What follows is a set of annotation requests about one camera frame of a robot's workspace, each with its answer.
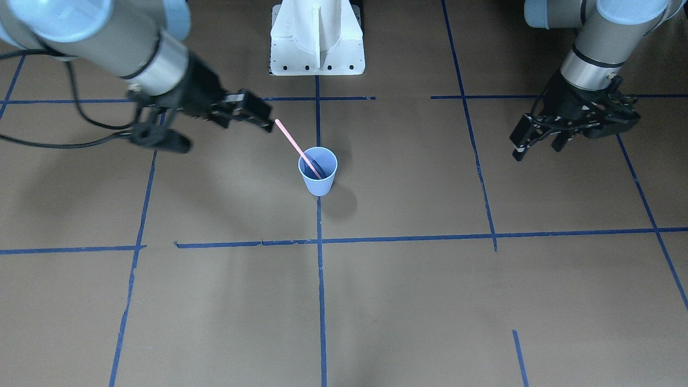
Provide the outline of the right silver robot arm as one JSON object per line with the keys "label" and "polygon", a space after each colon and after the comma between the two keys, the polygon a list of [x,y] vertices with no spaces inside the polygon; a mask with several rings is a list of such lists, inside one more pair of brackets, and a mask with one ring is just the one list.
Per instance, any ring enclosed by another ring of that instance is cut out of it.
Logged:
{"label": "right silver robot arm", "polygon": [[93,147],[126,139],[143,148],[186,154],[191,140],[175,132],[175,115],[216,123],[245,121],[272,132],[272,108],[243,89],[222,88],[216,71],[184,44],[191,27],[185,1],[2,1],[2,40],[15,46],[2,59],[47,55],[66,64],[72,100],[80,103],[71,62],[85,59],[128,82],[136,103],[130,123],[109,126],[92,142],[49,144],[2,140],[47,149]]}

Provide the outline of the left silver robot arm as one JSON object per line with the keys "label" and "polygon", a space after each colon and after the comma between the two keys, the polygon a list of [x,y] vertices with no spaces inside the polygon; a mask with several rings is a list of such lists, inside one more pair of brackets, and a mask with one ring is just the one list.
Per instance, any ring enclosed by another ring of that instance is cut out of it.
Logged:
{"label": "left silver robot arm", "polygon": [[[576,135],[600,139],[625,133],[640,120],[636,96],[620,90],[621,69],[647,34],[683,9],[684,1],[525,1],[534,28],[574,28],[577,37],[561,66],[510,135],[521,161],[553,137],[560,152]],[[536,112],[538,102],[543,103]]]}

